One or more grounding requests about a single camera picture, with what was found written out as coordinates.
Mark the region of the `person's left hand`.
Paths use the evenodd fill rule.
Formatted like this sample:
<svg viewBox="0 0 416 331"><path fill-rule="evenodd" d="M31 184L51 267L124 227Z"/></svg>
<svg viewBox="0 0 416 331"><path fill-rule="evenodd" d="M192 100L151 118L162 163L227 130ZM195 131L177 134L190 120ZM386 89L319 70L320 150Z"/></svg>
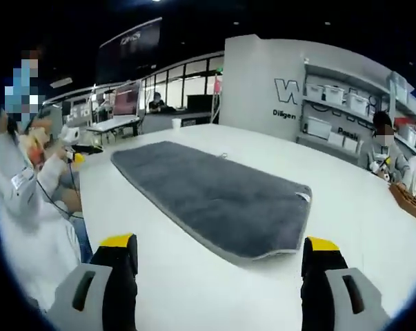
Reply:
<svg viewBox="0 0 416 331"><path fill-rule="evenodd" d="M43 127L31 128L26 134L19 135L19 145L33 166L45 162L45 147L49 143L50 136Z"/></svg>

